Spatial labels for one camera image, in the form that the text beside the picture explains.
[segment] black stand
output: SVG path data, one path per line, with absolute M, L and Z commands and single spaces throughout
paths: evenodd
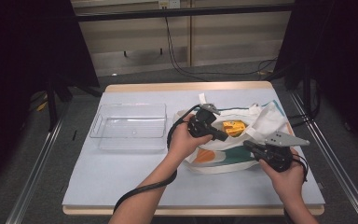
M 47 93 L 48 93 L 48 112 L 50 115 L 50 126 L 48 131 L 51 132 L 58 121 L 57 106 L 55 102 L 55 94 L 62 102 L 70 102 L 73 98 L 72 93 L 69 91 L 68 86 L 75 86 L 82 91 L 91 94 L 95 97 L 101 97 L 103 94 L 99 91 L 93 90 L 90 87 L 83 86 L 72 79 L 60 75 L 53 75 L 48 77 Z

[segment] orange object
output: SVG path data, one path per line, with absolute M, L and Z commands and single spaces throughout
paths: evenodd
M 245 128 L 246 125 L 242 122 L 242 120 L 223 121 L 223 129 L 228 135 L 232 137 L 241 135 Z

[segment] wrist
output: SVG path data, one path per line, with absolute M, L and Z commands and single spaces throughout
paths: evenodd
M 172 167 L 174 170 L 178 168 L 182 161 L 182 157 L 171 152 L 168 152 L 167 156 L 165 156 L 163 160 L 163 162 L 167 164 L 167 166 Z

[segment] dark background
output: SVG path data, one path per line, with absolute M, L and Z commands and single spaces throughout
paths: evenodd
M 0 167 L 16 144 L 32 94 L 45 91 L 48 79 L 53 86 L 57 77 L 99 85 L 78 23 L 46 20 L 74 15 L 70 1 L 0 1 Z

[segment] clear plastic container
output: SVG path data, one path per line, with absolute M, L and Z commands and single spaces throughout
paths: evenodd
M 101 105 L 89 137 L 100 149 L 166 148 L 166 105 Z

